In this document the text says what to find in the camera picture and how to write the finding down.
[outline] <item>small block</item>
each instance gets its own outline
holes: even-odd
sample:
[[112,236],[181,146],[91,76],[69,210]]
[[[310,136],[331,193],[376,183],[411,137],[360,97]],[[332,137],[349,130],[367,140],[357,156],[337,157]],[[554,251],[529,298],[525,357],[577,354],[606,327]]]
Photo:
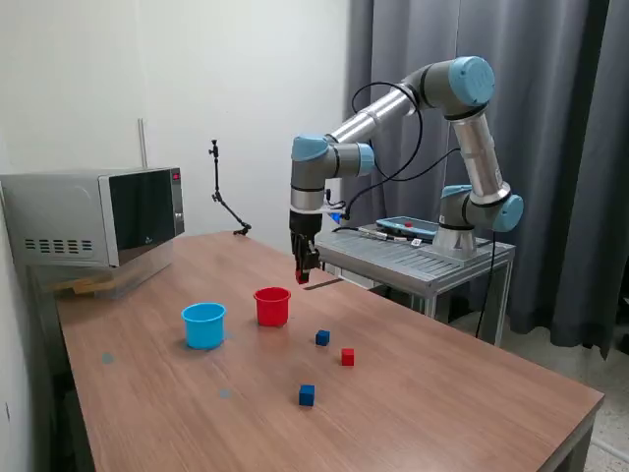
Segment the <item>small block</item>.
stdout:
[[299,389],[299,404],[302,406],[315,405],[315,386],[304,384]]
[[351,367],[354,365],[354,349],[341,349],[341,366]]
[[327,346],[327,344],[330,342],[330,331],[320,329],[314,337],[314,342],[317,346]]

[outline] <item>wooden board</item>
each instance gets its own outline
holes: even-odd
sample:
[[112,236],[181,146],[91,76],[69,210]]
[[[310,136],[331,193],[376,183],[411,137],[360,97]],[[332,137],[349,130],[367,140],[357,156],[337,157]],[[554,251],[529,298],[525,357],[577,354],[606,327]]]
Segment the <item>wooden board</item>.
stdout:
[[[97,471],[535,471],[602,401],[348,282],[304,290],[292,257],[248,238],[174,250],[122,300],[58,302]],[[253,293],[271,285],[293,292],[283,328],[256,323]],[[199,301],[228,310],[213,351],[185,345],[180,314]]]

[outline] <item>floor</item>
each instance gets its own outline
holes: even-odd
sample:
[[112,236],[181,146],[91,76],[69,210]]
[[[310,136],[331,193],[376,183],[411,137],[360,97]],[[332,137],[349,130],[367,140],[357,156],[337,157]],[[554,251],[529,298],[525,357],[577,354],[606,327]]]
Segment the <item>floor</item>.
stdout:
[[[452,325],[474,332],[478,314],[471,314]],[[613,349],[606,361],[598,349],[556,347],[550,344],[549,332],[537,328],[529,334],[516,334],[508,326],[502,334],[503,349],[552,369],[605,394],[597,415],[594,437],[629,453],[629,356]],[[629,472],[629,463],[620,461],[591,445],[587,472]]]

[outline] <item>blue cube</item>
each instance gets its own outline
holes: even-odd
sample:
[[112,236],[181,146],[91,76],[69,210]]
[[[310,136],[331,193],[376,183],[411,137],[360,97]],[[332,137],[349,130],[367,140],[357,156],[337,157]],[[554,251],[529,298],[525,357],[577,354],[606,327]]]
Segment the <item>blue cube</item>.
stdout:
[[315,405],[315,386],[302,385],[299,389],[299,404],[302,406]]
[[330,331],[320,329],[314,337],[314,342],[317,346],[327,346],[327,344],[330,342]]

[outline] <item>blue cup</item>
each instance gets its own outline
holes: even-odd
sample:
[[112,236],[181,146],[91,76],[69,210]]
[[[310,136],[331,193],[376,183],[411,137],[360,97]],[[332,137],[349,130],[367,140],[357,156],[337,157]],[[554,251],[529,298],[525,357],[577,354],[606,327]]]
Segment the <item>blue cup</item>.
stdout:
[[223,342],[227,309],[220,303],[197,303],[181,312],[186,323],[186,342],[193,349],[213,349]]

